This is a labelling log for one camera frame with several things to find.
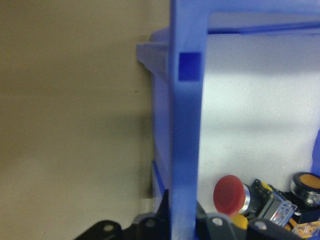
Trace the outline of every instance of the beige wall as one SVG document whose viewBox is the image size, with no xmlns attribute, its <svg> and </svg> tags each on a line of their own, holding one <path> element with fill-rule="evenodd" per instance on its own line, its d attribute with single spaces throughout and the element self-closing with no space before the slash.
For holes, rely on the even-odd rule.
<svg viewBox="0 0 320 240">
<path fill-rule="evenodd" d="M 151 83 L 135 46 L 168 2 L 0 3 L 0 239 L 67 240 L 146 210 Z"/>
</svg>

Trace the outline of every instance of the blue plastic bin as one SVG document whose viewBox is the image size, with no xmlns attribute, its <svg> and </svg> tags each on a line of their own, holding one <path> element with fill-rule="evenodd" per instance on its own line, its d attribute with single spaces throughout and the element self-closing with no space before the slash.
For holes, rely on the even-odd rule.
<svg viewBox="0 0 320 240">
<path fill-rule="evenodd" d="M 137 59 L 152 72 L 155 157 L 154 197 L 169 189 L 171 239 L 195 239 L 197 176 L 203 77 L 208 34 L 264 34 L 286 31 L 318 33 L 320 21 L 281 18 L 234 26 L 211 22 L 213 13 L 320 15 L 313 0 L 172 0 L 170 26 L 151 42 L 137 45 Z M 312 172 L 320 173 L 320 136 L 313 150 Z"/>
</svg>

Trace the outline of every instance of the blue plastic edge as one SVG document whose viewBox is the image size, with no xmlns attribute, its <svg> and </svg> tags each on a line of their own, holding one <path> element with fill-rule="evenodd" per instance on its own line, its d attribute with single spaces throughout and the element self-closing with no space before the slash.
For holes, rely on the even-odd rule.
<svg viewBox="0 0 320 240">
<path fill-rule="evenodd" d="M 157 164 L 169 162 L 169 166 L 166 166 L 169 169 L 169 179 L 163 179 L 162 182 L 167 182 L 169 188 L 171 239 L 191 240 L 195 237 L 200 116 L 209 15 L 214 12 L 320 14 L 320 3 L 308 0 L 171 0 L 170 2 L 169 29 L 157 31 L 151 37 L 154 43 L 163 44 L 164 41 L 168 41 L 167 64 L 155 62 L 157 65 L 154 65 L 146 61 L 144 64 L 158 76 L 159 79 L 156 81 L 166 81 L 167 84 L 170 146 L 165 151 L 169 154 L 169 158 L 156 162 Z M 270 26 L 265 29 L 242 28 L 244 32 L 270 30 L 277 31 L 274 27 L 270 29 Z M 143 59 L 165 56 L 163 50 L 157 49 L 156 45 L 146 45 L 146 47 L 144 49 L 140 45 L 137 49 L 138 55 Z M 180 65 L 181 54 L 197 56 L 197 60 L 191 60 L 198 68 L 197 73 L 189 72 L 179 78 L 183 68 Z M 314 173 L 318 173 L 320 167 L 319 138 L 318 134 L 313 150 L 312 172 Z M 154 174 L 159 176 L 155 177 L 157 181 L 164 176 L 161 170 L 158 173 L 154 171 Z"/>
</svg>

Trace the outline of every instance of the yellow button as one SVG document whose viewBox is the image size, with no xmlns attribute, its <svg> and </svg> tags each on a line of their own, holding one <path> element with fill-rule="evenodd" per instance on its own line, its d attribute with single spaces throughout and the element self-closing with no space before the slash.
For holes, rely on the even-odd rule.
<svg viewBox="0 0 320 240">
<path fill-rule="evenodd" d="M 320 189 L 320 178 L 313 176 L 311 174 L 302 174 L 300 177 L 300 181 L 313 189 Z"/>
<path fill-rule="evenodd" d="M 248 219 L 243 215 L 235 215 L 231 217 L 231 221 L 238 228 L 246 230 L 248 228 Z"/>
</svg>

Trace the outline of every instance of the black plastic part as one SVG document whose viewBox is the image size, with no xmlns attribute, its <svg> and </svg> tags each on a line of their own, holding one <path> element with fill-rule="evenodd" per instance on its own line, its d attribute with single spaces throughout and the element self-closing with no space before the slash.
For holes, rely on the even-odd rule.
<svg viewBox="0 0 320 240">
<path fill-rule="evenodd" d="M 265 224 L 265 229 L 260 229 L 256 224 L 262 222 Z M 247 229 L 247 240 L 301 240 L 300 237 L 292 232 L 285 230 L 273 222 L 266 219 L 254 219 L 249 222 Z"/>
<path fill-rule="evenodd" d="M 219 218 L 219 224 L 213 219 Z M 261 230 L 255 222 L 265 223 Z M 265 219 L 253 219 L 247 231 L 236 227 L 226 215 L 207 215 L 198 204 L 195 224 L 199 240 L 299 240 L 298 236 Z M 122 230 L 114 221 L 100 221 L 78 236 L 75 240 L 169 240 L 169 194 L 165 191 L 156 214 L 143 217 L 138 223 Z"/>
<path fill-rule="evenodd" d="M 250 204 L 248 209 L 242 214 L 249 220 L 256 218 L 264 206 L 271 199 L 272 191 L 264 188 L 259 179 L 255 179 L 251 186 L 246 185 L 250 192 Z"/>
<path fill-rule="evenodd" d="M 169 240 L 169 192 L 163 193 L 157 213 L 133 223 L 125 230 L 114 221 L 100 221 L 75 240 Z"/>
<path fill-rule="evenodd" d="M 115 221 L 99 221 L 75 240 L 122 240 L 123 233 L 119 223 Z"/>
<path fill-rule="evenodd" d="M 247 184 L 245 185 L 249 190 L 250 203 L 247 210 L 242 215 L 244 215 L 246 218 L 250 220 L 255 218 L 257 215 L 257 212 L 262 208 L 262 199 L 261 199 L 262 197 L 257 193 L 256 191 L 257 187 L 255 187 L 254 189 L 252 186 L 249 186 Z"/>
<path fill-rule="evenodd" d="M 198 203 L 197 217 L 195 223 L 195 230 L 199 240 L 245 240 L 246 231 L 236 227 L 224 217 L 221 219 L 221 225 L 213 223 L 212 219 L 215 217 L 208 217 L 203 208 Z"/>
</svg>

